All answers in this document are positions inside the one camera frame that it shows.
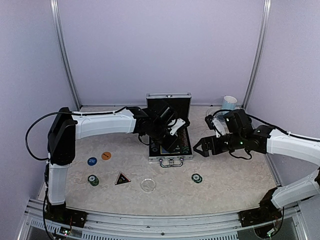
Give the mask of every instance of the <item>table surface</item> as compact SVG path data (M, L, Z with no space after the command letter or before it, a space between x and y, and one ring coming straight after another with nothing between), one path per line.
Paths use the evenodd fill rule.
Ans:
M83 107L81 111L119 108ZM215 134L205 123L208 109L204 106L190 108L188 132L192 146L201 138ZM243 160L226 152L210 157L194 152L193 160L186 160L182 167L162 168L158 162L148 161L148 151L136 134L112 133L77 140L76 157L66 180L67 207L148 216L221 213L257 207L265 193L276 186L265 157L260 153L253 152L251 160ZM104 152L110 152L112 157L102 160ZM235 154L245 155L243 150ZM87 163L91 157L97 158L94 166ZM119 172L131 182L115 185ZM202 176L201 183L192 181L191 176L196 173ZM98 177L98 186L88 182L92 174ZM142 190L144 179L156 182L153 192ZM44 190L43 187L40 200L44 199Z

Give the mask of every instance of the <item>case latch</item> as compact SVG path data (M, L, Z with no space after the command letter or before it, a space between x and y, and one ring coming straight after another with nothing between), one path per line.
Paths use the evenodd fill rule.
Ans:
M159 162L160 162L160 166L163 167L163 168L171 168L171 167L181 167L183 164L184 164L184 158L183 157L180 157L179 160L180 160L180 164L175 164L175 160L173 157L169 157L168 158L168 162L169 164L168 165L163 165L163 157L159 157Z

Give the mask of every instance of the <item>metal frame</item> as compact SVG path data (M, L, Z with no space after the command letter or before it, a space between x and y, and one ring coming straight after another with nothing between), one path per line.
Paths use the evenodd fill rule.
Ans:
M23 221L21 221L18 240L26 239L32 223L38 222L32 226L43 229L41 224L43 221L42 206L42 201L29 200ZM187 216L142 216L96 211L87 212L88 215L84 228L72 228L72 231L79 236L78 238L75 237L75 239L97 239L94 236L145 240L205 239L208 236L229 235L253 227L241 227L238 211ZM285 208L284 218L293 218L296 223L299 240L308 240L306 226L299 206L296 203ZM263 226L268 223L255 225L254 227ZM46 224L49 229L67 227L50 220L46 220ZM93 238L85 238L85 235L93 236Z
M67 56L67 51L66 51L66 46L65 46L65 41L64 41L64 36L63 36L63 30L62 30L62 25L61 25L61 20L60 20L60 13L59 13L59 6L58 6L58 0L50 0L50 5L51 5L51 11L52 11L52 17L54 21L54 26L56 29L56 34L59 42L59 48L63 60L63 65L64 69L66 72L67 80L68 80L68 85L71 90L72 98L74 101L74 104L79 111L80 108L83 106L81 104L79 94L77 92L77 88L75 85L74 78L72 76L68 56ZM250 74L250 80L249 84L246 89L246 93L242 102L241 107L246 109L248 107L250 97L252 95L253 87L256 81L257 77L257 72L260 64L260 59L262 56L263 52L263 46L265 42L265 37L267 33L267 26L269 22L269 15L270 15L270 8L271 8L271 0L264 0L264 7L263 7L263 14L262 14L262 21L261 21L261 27L260 27L260 33L259 33L259 38L258 38L258 45L254 57L254 62L253 62L253 67L251 70Z
M125 106L126 104L105 104L105 105L81 105L82 108L96 108L96 107L103 107L103 108L106 108L106 107L120 107L122 108L123 106ZM139 106L141 108L146 108L147 105L145 103L137 103L137 104L133 104L133 103L130 103L128 104L128 106ZM200 104L200 103L197 103L197 104L191 104L190 105L191 107L212 107L212 108L221 108L222 105L221 104L208 104L208 103L204 103L204 104ZM235 105L236 108L241 108L242 105L241 104L237 104Z
M267 33L270 8L271 8L271 0L264 0L264 8L263 8L263 14L262 14L262 21L261 21L258 45L257 45L256 52L255 52L255 57L254 57L253 67L251 70L249 84L246 89L245 96L244 96L243 103L242 103L242 108L244 108L244 109L246 109L248 107L248 104L249 104L249 101L250 101L250 98L251 98L251 95L252 95L252 92L254 89L254 85L255 85L258 69L259 69L259 64L260 64L260 60L261 60L261 56L262 56L262 52L263 52L263 48L264 48L266 33Z
M71 73L71 68L70 68L70 64L67 56L64 35L63 35L61 21L60 21L58 0L50 0L50 5L51 5L53 22L54 22L58 42L59 42L59 48L60 48L61 57L63 60L64 70L66 73L68 85L71 90L71 94L72 94L72 98L73 98L76 110L79 111L81 108L81 102L80 102L77 88L74 82L74 78Z

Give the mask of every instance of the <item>blue round disc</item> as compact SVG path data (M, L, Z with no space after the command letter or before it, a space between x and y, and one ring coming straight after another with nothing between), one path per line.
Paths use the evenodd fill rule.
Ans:
M97 163L97 159L95 158L95 157L90 157L89 159L88 159L88 164L90 165L90 166L93 166L93 165L95 165Z

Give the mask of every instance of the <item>case lid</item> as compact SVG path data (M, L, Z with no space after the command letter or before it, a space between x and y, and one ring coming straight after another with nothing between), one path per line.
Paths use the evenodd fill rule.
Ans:
M160 101L165 101L177 111L179 118L187 120L191 104L191 93L148 93L146 95L146 105L148 108L154 107Z

